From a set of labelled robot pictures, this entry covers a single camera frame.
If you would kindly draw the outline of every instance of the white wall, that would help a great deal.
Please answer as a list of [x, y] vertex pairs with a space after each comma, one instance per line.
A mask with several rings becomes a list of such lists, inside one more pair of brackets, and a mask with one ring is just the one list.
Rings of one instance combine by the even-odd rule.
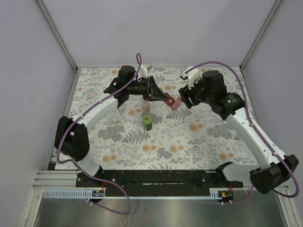
[[245, 68], [264, 131], [287, 154], [295, 154], [303, 220], [303, 1], [284, 1]]
[[33, 0], [0, 1], [0, 226], [17, 227], [72, 70]]
[[78, 65], [240, 64], [274, 0], [44, 0]]

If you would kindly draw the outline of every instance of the cable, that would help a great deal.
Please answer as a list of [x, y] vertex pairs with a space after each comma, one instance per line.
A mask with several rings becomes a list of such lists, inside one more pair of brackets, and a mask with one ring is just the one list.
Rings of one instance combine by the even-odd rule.
[[237, 73], [227, 64], [224, 64], [222, 62], [219, 62], [219, 61], [206, 61], [206, 62], [203, 62], [201, 64], [198, 64], [192, 68], [190, 68], [189, 70], [187, 70], [185, 72], [185, 74], [189, 73], [191, 70], [193, 69], [196, 69], [202, 65], [206, 65], [206, 64], [218, 64], [218, 65], [223, 65], [225, 66], [226, 68], [228, 68], [236, 77], [239, 85], [240, 85], [240, 88], [241, 88], [241, 91], [242, 91], [242, 95], [243, 95], [243, 98], [244, 98], [244, 103], [245, 103], [245, 112], [246, 112], [246, 116], [248, 118], [248, 121], [250, 122], [252, 128], [255, 130], [255, 132], [260, 136], [260, 138], [262, 139], [262, 141], [266, 144], [266, 146], [270, 149], [270, 151], [277, 157], [277, 159], [282, 163], [282, 165], [284, 165], [284, 167], [286, 168], [286, 170], [289, 172], [291, 178], [293, 179], [294, 181], [294, 184], [295, 184], [295, 187], [296, 187], [296, 191], [293, 195], [286, 195], [286, 194], [282, 194], [280, 192], [278, 192], [277, 190], [273, 189], [272, 191], [281, 195], [281, 196], [284, 196], [284, 197], [287, 197], [287, 198], [294, 198], [296, 196], [298, 196], [298, 194], [300, 193], [300, 187], [299, 187], [299, 183], [296, 179], [296, 177], [294, 176], [293, 172], [291, 171], [291, 169], [288, 167], [288, 165], [285, 163], [285, 161], [278, 155], [278, 154], [275, 154], [275, 149], [269, 144], [269, 142], [266, 140], [266, 138], [262, 135], [262, 133], [257, 129], [257, 127], [254, 125], [254, 123], [252, 122], [251, 120], [251, 116], [250, 116], [250, 112], [249, 112], [249, 109], [248, 109], [248, 102], [247, 102], [247, 98], [246, 98], [246, 95], [245, 95], [245, 91], [244, 91], [244, 87], [242, 85], [242, 82], [240, 80], [240, 77], [237, 75]]
[[117, 94], [118, 92], [120, 92], [120, 91], [122, 91], [123, 89], [125, 89], [128, 85], [130, 85], [130, 84], [135, 80], [135, 78], [138, 76], [138, 72], [140, 71], [140, 68], [141, 68], [141, 65], [142, 65], [142, 57], [141, 57], [141, 54], [140, 54], [140, 53], [137, 53], [136, 58], [137, 58], [137, 62], [138, 62], [138, 64], [139, 64], [139, 66], [138, 66], [138, 70], [137, 70], [137, 71], [135, 72], [135, 74], [134, 74], [134, 77], [133, 77], [130, 81], [128, 81], [127, 84], [125, 84], [125, 85], [124, 85], [122, 88], [120, 88], [119, 90], [117, 90], [117, 91], [115, 91], [114, 93], [112, 93], [112, 94], [106, 96], [105, 98], [101, 99], [101, 101], [96, 102], [94, 105], [92, 105], [90, 108], [88, 108], [88, 109], [82, 114], [82, 116], [78, 117], [72, 124], [70, 124], [70, 126], [67, 128], [67, 130], [66, 130], [65, 133], [63, 134], [62, 139], [61, 139], [61, 141], [60, 141], [60, 143], [59, 143], [59, 147], [58, 147], [58, 149], [57, 149], [57, 162], [58, 162], [59, 164], [63, 164], [63, 163], [67, 163], [67, 162], [73, 162], [74, 165], [75, 165], [78, 169], [82, 170], [82, 172], [83, 172], [86, 176], [88, 176], [88, 177], [90, 177], [90, 178], [92, 178], [92, 179], [94, 179], [94, 180], [97, 180], [97, 181], [110, 183], [110, 184], [116, 186], [117, 188], [119, 188], [119, 189], [121, 190], [121, 192], [126, 196], [128, 202], [129, 202], [129, 210], [128, 210], [127, 212], [120, 212], [120, 211], [112, 210], [112, 209], [107, 208], [107, 207], [104, 207], [104, 206], [102, 206], [102, 205], [100, 205], [100, 204], [94, 203], [96, 206], [99, 206], [99, 207], [104, 208], [104, 209], [106, 209], [106, 210], [108, 210], [108, 211], [111, 211], [111, 212], [116, 213], [116, 214], [121, 214], [121, 215], [128, 215], [128, 214], [130, 214], [131, 211], [132, 211], [132, 204], [131, 204], [131, 201], [130, 201], [130, 199], [129, 199], [127, 193], [123, 190], [123, 188], [120, 187], [120, 186], [119, 186], [118, 184], [116, 184], [115, 182], [112, 182], [112, 181], [108, 181], [108, 180], [104, 180], [104, 179], [100, 179], [100, 178], [96, 178], [96, 177], [94, 177], [94, 176], [91, 176], [90, 174], [86, 173], [86, 172], [85, 172], [85, 171], [84, 171], [76, 162], [74, 162], [73, 159], [68, 159], [68, 160], [65, 160], [65, 161], [61, 161], [61, 160], [60, 160], [60, 152], [61, 152], [62, 145], [63, 145], [63, 143], [64, 143], [64, 141], [65, 141], [65, 138], [66, 138], [67, 134], [71, 131], [72, 127], [73, 127], [73, 126], [74, 126], [74, 125], [75, 125], [83, 116], [85, 116], [89, 111], [91, 111], [93, 108], [95, 108], [95, 107], [96, 107], [97, 105], [99, 105], [100, 103], [104, 102], [105, 100], [109, 99], [110, 97], [114, 96], [114, 95]]

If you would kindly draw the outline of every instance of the gray panel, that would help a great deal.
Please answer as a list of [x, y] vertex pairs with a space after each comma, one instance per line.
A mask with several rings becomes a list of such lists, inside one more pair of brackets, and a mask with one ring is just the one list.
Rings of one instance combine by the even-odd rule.
[[16, 227], [73, 71], [33, 0], [0, 1], [0, 30], [0, 220]]
[[[244, 192], [237, 192], [243, 197]], [[126, 200], [103, 205], [127, 210]], [[192, 200], [132, 200], [129, 216], [111, 213], [85, 200], [43, 199], [35, 227], [286, 227], [273, 193], [254, 192], [244, 203], [221, 206]]]
[[[244, 69], [264, 131], [303, 161], [303, 1], [283, 1]], [[295, 171], [303, 187], [303, 165]], [[300, 218], [303, 194], [295, 198]]]
[[44, 0], [77, 65], [240, 65], [275, 0]]

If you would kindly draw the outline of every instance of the floral pattern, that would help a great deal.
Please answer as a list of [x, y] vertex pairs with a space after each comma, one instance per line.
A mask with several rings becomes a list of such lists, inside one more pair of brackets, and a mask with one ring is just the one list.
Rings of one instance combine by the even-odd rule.
[[[234, 69], [241, 76], [240, 70]], [[97, 101], [117, 76], [118, 70], [81, 69], [69, 116]], [[153, 68], [149, 74], [154, 76], [164, 92], [176, 99], [178, 90], [187, 83], [179, 77], [182, 70], [176, 67]], [[241, 95], [240, 86], [228, 69], [212, 67], [199, 70], [201, 74], [207, 70], [219, 70], [228, 92]], [[104, 169], [214, 169], [227, 161], [256, 164], [251, 151], [235, 130], [208, 105], [200, 104], [189, 110], [181, 104], [173, 111], [164, 102], [151, 102], [153, 129], [145, 131], [141, 104], [142, 97], [130, 96], [89, 133], [89, 152]], [[57, 164], [56, 169], [75, 167], [66, 163]]]

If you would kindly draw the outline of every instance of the metal frame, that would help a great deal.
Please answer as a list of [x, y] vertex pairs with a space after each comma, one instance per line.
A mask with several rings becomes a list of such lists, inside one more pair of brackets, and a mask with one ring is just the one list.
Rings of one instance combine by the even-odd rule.
[[[65, 100], [65, 104], [64, 104], [64, 109], [62, 110], [62, 115], [67, 115], [69, 112], [69, 109], [71, 107], [71, 103], [72, 103], [72, 98], [77, 86], [77, 82], [78, 82], [78, 78], [80, 75], [80, 70], [81, 68], [85, 68], [83, 67], [79, 67], [78, 70], [78, 66], [76, 65], [75, 61], [73, 60], [70, 52], [68, 51], [57, 27], [55, 26], [52, 17], [49, 13], [49, 11], [47, 10], [46, 5], [44, 4], [43, 0], [34, 0], [38, 6], [38, 8], [41, 10], [43, 16], [45, 17], [48, 25], [50, 26], [55, 38], [57, 39], [59, 45], [61, 46], [64, 54], [66, 55], [66, 58], [68, 59], [71, 67], [74, 70], [74, 75], [71, 81], [71, 86], [69, 88], [66, 100]], [[245, 77], [245, 72], [244, 69], [247, 65], [247, 63], [249, 62], [252, 54], [254, 53], [258, 43], [260, 42], [263, 34], [265, 33], [270, 21], [272, 20], [272, 18], [274, 17], [275, 13], [277, 12], [279, 6], [281, 5], [281, 2], [283, 0], [276, 0], [274, 5], [272, 6], [268, 16], [266, 17], [263, 25], [261, 26], [254, 42], [252, 43], [248, 53], [246, 54], [242, 64], [240, 65], [240, 69], [241, 72], [243, 74], [244, 77], [244, 81], [249, 93], [249, 97], [250, 97], [250, 101], [252, 103], [253, 109], [256, 113], [256, 119], [258, 120], [258, 123], [260, 124], [259, 121], [259, 117], [258, 117], [258, 112], [255, 108], [254, 105], [254, 101], [253, 98], [250, 96], [250, 87], [249, 84], [247, 84], [247, 80]], [[36, 220], [36, 216], [38, 213], [38, 209], [39, 209], [39, 205], [41, 202], [41, 198], [43, 196], [44, 193], [44, 189], [68, 189], [68, 190], [83, 190], [83, 188], [76, 188], [75, 184], [77, 181], [77, 173], [78, 171], [76, 170], [72, 170], [72, 171], [47, 171], [46, 169], [48, 168], [49, 163], [54, 163], [56, 162], [56, 149], [54, 149], [54, 147], [52, 146], [51, 150], [50, 150], [50, 156], [47, 162], [47, 165], [45, 167], [45, 171], [39, 171], [37, 173], [34, 185], [33, 185], [33, 189], [30, 192], [30, 198], [29, 198], [29, 202], [27, 203], [27, 209], [25, 212], [25, 219], [23, 220], [23, 222], [21, 223], [21, 226], [23, 227], [33, 227], [35, 220]], [[244, 185], [244, 187], [242, 189], [235, 189], [235, 190], [245, 190], [245, 189], [249, 189], [250, 185]], [[283, 184], [281, 186], [279, 186], [278, 188], [279, 190], [281, 190], [284, 193], [289, 193], [290, 189], [288, 187], [287, 184]], [[212, 188], [210, 190], [213, 190], [214, 192], [216, 192], [217, 190], [226, 190], [226, 188]], [[289, 198], [284, 198], [279, 196], [279, 200], [281, 202], [281, 206], [282, 206], [282, 210], [285, 216], [285, 219], [287, 221], [287, 224], [289, 226], [295, 227], [301, 227], [301, 223], [300, 220], [297, 218], [298, 214], [296, 212], [296, 209], [294, 208], [294, 204], [293, 204], [293, 200], [289, 199]]]

